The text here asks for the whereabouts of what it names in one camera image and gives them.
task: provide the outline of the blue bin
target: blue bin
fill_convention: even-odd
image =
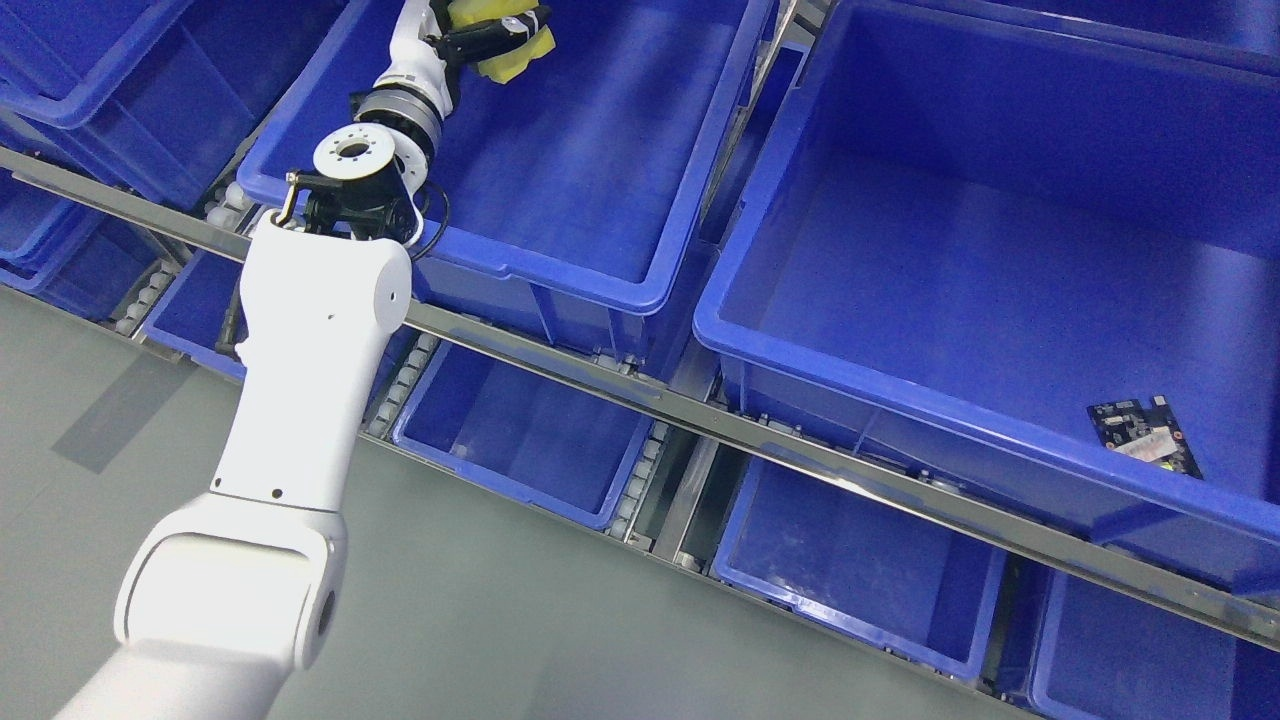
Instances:
[[[50,195],[46,201],[42,213],[32,208],[31,222],[14,219],[4,232],[41,236],[36,242],[54,250],[36,269],[0,261],[0,283],[81,318],[106,320],[155,261],[155,250],[124,222]]]
[[[151,37],[148,24],[150,35],[122,37],[115,50],[127,60],[113,55],[110,72],[87,73],[61,99],[0,82],[0,108],[100,181],[187,208],[297,77],[340,8],[340,0],[161,3],[143,14],[172,14],[164,32]]]
[[[1280,716],[1280,653],[1043,566],[1028,566],[997,676],[1057,720]]]
[[[417,264],[422,297],[552,343],[653,355],[769,9],[563,0],[558,47],[525,74],[466,73],[431,169],[453,218]],[[285,172],[349,122],[346,97],[385,69],[398,10],[352,1],[241,165],[250,196],[279,206]]]
[[[0,170],[0,263],[15,272],[40,270],[61,247],[67,233],[51,232],[52,223],[83,215],[76,204],[17,181]]]
[[[716,552],[726,583],[977,682],[1005,552],[753,460]]]
[[[1275,593],[1277,197],[1275,77],[847,0],[695,332],[740,411]],[[1206,482],[1098,442],[1157,395]]]
[[[992,20],[1280,74],[1280,0],[908,0]]]
[[[518,502],[603,530],[653,420],[607,400],[444,343],[392,442]]]
[[[93,77],[119,77],[191,0],[0,3],[0,82],[61,100]]]
[[[214,350],[242,266],[218,255],[196,252],[147,315],[143,322],[146,336],[165,347],[187,354],[198,365],[243,382],[244,365]],[[241,322],[236,342],[247,336],[248,327]],[[370,388],[370,402],[399,366],[416,338],[417,333],[401,328],[387,342]],[[307,348],[298,348],[298,363],[306,363],[306,352]]]

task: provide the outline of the blue storage box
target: blue storage box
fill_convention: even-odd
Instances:
[[[51,232],[52,223],[68,215],[83,215],[76,204],[17,181],[0,170],[0,263],[17,272],[36,272],[67,240]]]
[[[122,220],[45,193],[45,210],[14,218],[0,233],[54,246],[35,269],[0,261],[0,283],[84,319],[106,320],[151,266],[156,252]]]
[[[100,181],[186,208],[298,74],[340,8],[340,0],[160,3],[65,96],[0,82],[0,106]],[[68,42],[40,36],[52,32],[44,26],[6,29],[49,46]],[[74,51],[87,56],[92,46]]]
[[[957,13],[1280,74],[1280,0],[909,0]]]
[[[198,365],[243,382],[244,365],[214,350],[242,268],[234,260],[210,255],[204,250],[192,255],[143,322],[146,336],[165,347],[187,354]],[[236,342],[248,336],[243,316],[241,320]],[[370,402],[399,366],[416,338],[417,333],[408,328],[392,334],[374,375]],[[307,348],[298,348],[298,363],[306,363],[306,352]]]
[[[714,561],[731,585],[964,682],[1004,568],[1002,550],[759,459]]]
[[[1025,568],[997,678],[1057,720],[1280,717],[1280,653],[1043,566]]]
[[[512,500],[603,530],[653,420],[443,343],[392,429],[413,455]]]
[[[61,100],[91,76],[136,63],[191,0],[0,3],[0,82]]]
[[[769,10],[563,0],[557,49],[525,74],[466,73],[430,170],[453,218],[417,264],[420,295],[552,343],[653,355]],[[385,69],[398,12],[352,1],[241,165],[250,196],[279,206],[285,172],[349,122],[347,95]]]
[[[1280,79],[846,0],[695,332],[737,410],[1268,594],[1277,260]],[[1100,443],[1155,396],[1204,482]]]

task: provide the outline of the cable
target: cable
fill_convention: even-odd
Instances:
[[[426,255],[428,252],[430,252],[431,249],[434,249],[435,245],[438,242],[440,242],[440,238],[444,237],[445,228],[449,227],[449,217],[452,215],[452,208],[449,206],[449,195],[447,192],[444,192],[444,188],[440,187],[439,184],[436,184],[434,181],[430,181],[430,179],[425,181],[422,183],[422,186],[431,188],[433,191],[435,191],[440,196],[440,201],[444,202],[444,215],[440,218],[439,227],[435,228],[435,234],[433,234],[431,238],[426,241],[426,245],[424,245],[421,249],[419,249],[419,251],[415,252],[410,258],[411,263],[417,263],[419,260],[421,260],[424,255]],[[431,208],[431,195],[428,193],[426,195],[426,201],[422,204],[422,220],[424,222],[426,220],[426,211],[430,208]]]

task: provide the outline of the black cable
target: black cable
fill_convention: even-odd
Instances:
[[[440,187],[439,184],[436,184],[434,181],[430,181],[430,179],[424,181],[422,186],[424,187],[429,187],[430,190],[435,191],[440,196],[440,201],[444,202],[444,214],[440,218],[440,225],[438,228],[435,228],[435,234],[433,234],[431,238],[428,240],[426,243],[422,247],[420,247],[419,251],[415,252],[410,258],[410,261],[412,261],[412,263],[417,263],[419,260],[421,260],[424,255],[426,255],[428,252],[430,252],[431,249],[434,249],[435,245],[438,242],[440,242],[440,238],[444,237],[445,228],[449,227],[449,215],[452,215],[452,208],[449,206],[449,195],[447,192],[444,192],[444,188]],[[426,195],[426,201],[422,204],[422,220],[424,222],[426,220],[426,211],[430,208],[431,208],[431,195],[428,193]]]
[[[239,363],[239,354],[236,352],[236,336],[239,334],[239,325],[241,296],[239,278],[237,278],[236,287],[232,288],[230,301],[227,304],[227,311],[223,313],[223,324],[218,328],[218,340],[214,342],[214,352],[225,355],[237,363]]]

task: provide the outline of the circuit board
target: circuit board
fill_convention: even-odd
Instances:
[[[1098,439],[1108,448],[1203,480],[1174,410],[1162,395],[1143,407],[1137,400],[1089,406]]]

